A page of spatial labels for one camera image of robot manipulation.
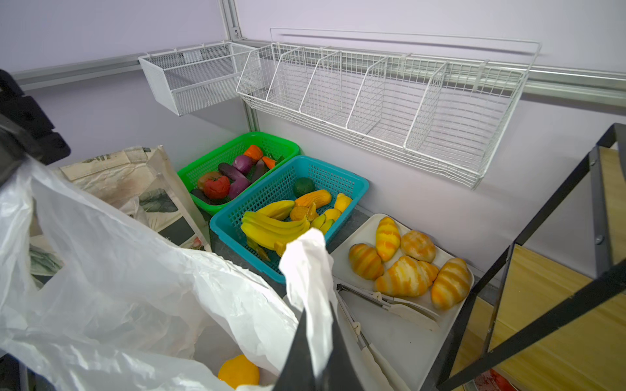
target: orange carrot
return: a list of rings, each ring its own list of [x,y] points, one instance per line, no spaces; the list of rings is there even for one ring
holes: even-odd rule
[[[250,145],[250,148],[244,152],[244,155],[252,159],[252,164],[255,165],[263,157],[263,151],[256,145]]]
[[[270,170],[276,165],[276,161],[268,158],[267,156],[263,156],[263,163],[265,163],[267,168]]]

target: croissant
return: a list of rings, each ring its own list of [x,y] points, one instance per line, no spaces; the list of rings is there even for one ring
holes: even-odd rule
[[[437,272],[439,269],[435,265],[401,256],[376,279],[376,290],[389,296],[420,296],[433,284]]]
[[[428,235],[417,231],[408,231],[400,240],[402,253],[420,261],[431,263],[437,254],[437,248]]]
[[[452,258],[439,271],[431,289],[431,300],[438,310],[447,310],[470,292],[471,272],[461,258]]]
[[[383,217],[376,228],[376,252],[383,262],[393,258],[400,247],[400,231],[391,217]]]
[[[375,280],[385,271],[376,250],[364,243],[350,247],[348,259],[354,273],[366,280]]]

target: lavender wall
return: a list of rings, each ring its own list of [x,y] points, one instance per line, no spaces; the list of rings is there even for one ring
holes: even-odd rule
[[[155,101],[141,71],[28,92],[72,148],[56,166],[162,144],[179,170],[248,131],[239,98],[178,117]]]
[[[8,72],[225,37],[216,0],[0,1],[0,68]]]
[[[541,65],[626,71],[624,0],[236,1],[246,38],[269,40],[272,27],[523,38],[543,43]]]
[[[475,191],[442,176],[259,113],[263,131],[292,140],[307,156],[369,180],[361,204],[433,237],[485,271],[526,226],[602,133],[626,116],[520,101]],[[595,275],[590,183],[568,197],[528,246]]]

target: black metal shelf frame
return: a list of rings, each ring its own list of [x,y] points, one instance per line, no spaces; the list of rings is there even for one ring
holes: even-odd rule
[[[626,290],[626,259],[612,259],[602,178],[602,164],[599,155],[600,147],[611,148],[616,142],[622,147],[618,153],[622,174],[626,175],[626,125],[614,123],[558,187],[556,192],[552,194],[539,212],[530,220],[513,243],[504,250],[502,255],[500,255],[491,268],[472,288],[452,328],[453,339],[451,349],[437,381],[437,389],[439,391],[451,391],[473,380],[479,374],[495,367],[502,361],[521,352],[526,347],[529,347],[533,343]],[[461,340],[463,339],[463,334],[470,320],[470,315],[478,293],[487,286],[491,279],[505,265],[508,267],[515,245],[524,245],[588,173],[591,173],[592,182],[593,232],[596,244],[595,261],[598,277],[574,293],[574,295],[565,299],[509,339],[502,342],[496,348],[489,350],[491,333],[493,332],[498,306],[506,284],[507,273],[505,271],[481,357],[450,377],[450,372],[452,371],[454,361],[459,352]]]

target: gray countertop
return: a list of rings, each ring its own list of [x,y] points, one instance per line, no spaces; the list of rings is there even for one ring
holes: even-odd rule
[[[356,231],[363,223],[367,221],[370,215],[361,212],[360,210],[354,210],[348,220],[344,223],[344,225],[339,229],[335,237],[328,244],[327,249],[329,253],[332,253],[344,240],[348,239],[348,237]],[[249,269],[254,273],[259,274],[267,283],[279,294],[280,297],[284,297],[287,293],[285,291],[285,285],[278,283],[267,275],[263,273],[259,273],[251,264],[245,261],[241,256],[235,253],[230,247],[228,247],[224,242],[222,242],[217,235],[211,231],[211,246],[213,251],[222,256],[224,259],[230,260],[236,265],[239,265],[243,268]],[[493,304],[496,298],[497,289],[491,285],[488,285],[480,294],[480,297],[483,297],[487,302]],[[421,388],[421,391],[436,391],[435,382],[439,376],[439,372],[441,371],[441,367],[448,355],[450,350],[450,343],[452,341],[452,333],[450,333],[439,351],[439,355],[431,368],[430,373],[426,377],[424,381],[424,385]]]

